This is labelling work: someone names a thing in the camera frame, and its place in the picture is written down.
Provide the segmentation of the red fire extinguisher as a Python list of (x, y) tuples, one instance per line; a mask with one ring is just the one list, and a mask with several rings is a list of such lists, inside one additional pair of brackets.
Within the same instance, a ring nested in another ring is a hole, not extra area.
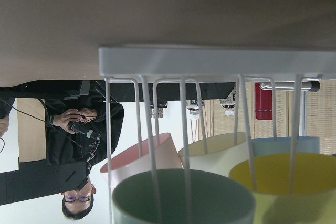
[(272, 91), (255, 83), (255, 116), (257, 120), (272, 120)]

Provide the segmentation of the green cup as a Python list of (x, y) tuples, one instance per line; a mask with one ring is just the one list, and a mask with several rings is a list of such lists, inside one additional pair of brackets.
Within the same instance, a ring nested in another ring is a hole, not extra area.
[(182, 169), (151, 172), (123, 180), (113, 191), (114, 223), (252, 223), (256, 202), (240, 183), (222, 175)]

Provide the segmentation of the yellow cup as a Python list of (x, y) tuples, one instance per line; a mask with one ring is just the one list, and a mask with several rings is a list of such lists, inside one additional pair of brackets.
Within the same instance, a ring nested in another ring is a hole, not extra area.
[(334, 156), (296, 154), (293, 180), (289, 154), (261, 156), (254, 162), (254, 223), (335, 223)]

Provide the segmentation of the cream white cup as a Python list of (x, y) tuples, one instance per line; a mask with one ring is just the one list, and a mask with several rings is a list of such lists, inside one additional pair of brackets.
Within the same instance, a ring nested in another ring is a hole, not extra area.
[(206, 139), (208, 152), (204, 152), (203, 140), (188, 145), (190, 169), (203, 170), (228, 176), (237, 164), (248, 159), (244, 132), (225, 133)]

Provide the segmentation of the pink cup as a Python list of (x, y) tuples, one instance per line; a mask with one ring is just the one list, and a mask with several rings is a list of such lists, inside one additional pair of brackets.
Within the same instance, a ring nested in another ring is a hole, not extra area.
[[(181, 169), (182, 163), (171, 134), (159, 134), (159, 142), (154, 146), (157, 169)], [(145, 139), (141, 144), (142, 156), (139, 155), (139, 145), (135, 144), (111, 159), (111, 189), (128, 177), (151, 170), (149, 140)]]

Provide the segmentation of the light blue cup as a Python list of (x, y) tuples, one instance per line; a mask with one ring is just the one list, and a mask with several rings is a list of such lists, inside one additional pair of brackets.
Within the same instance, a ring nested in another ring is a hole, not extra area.
[[(252, 139), (255, 157), (289, 153), (291, 147), (291, 137), (277, 137), (274, 140), (269, 138)], [(298, 153), (320, 153), (320, 138), (316, 136), (300, 136), (297, 142)]]

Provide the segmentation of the person in black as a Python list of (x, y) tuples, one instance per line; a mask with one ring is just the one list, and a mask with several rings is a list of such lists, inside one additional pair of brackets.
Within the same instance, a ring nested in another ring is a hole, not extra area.
[(47, 161), (50, 164), (85, 162), (82, 189), (62, 193), (62, 211), (70, 220), (80, 220), (91, 212), (96, 194), (91, 170), (108, 156), (104, 86), (103, 81), (91, 81), (88, 95), (73, 100), (39, 100), (43, 106), (43, 119), (21, 112), (33, 122), (42, 122), (46, 128)]

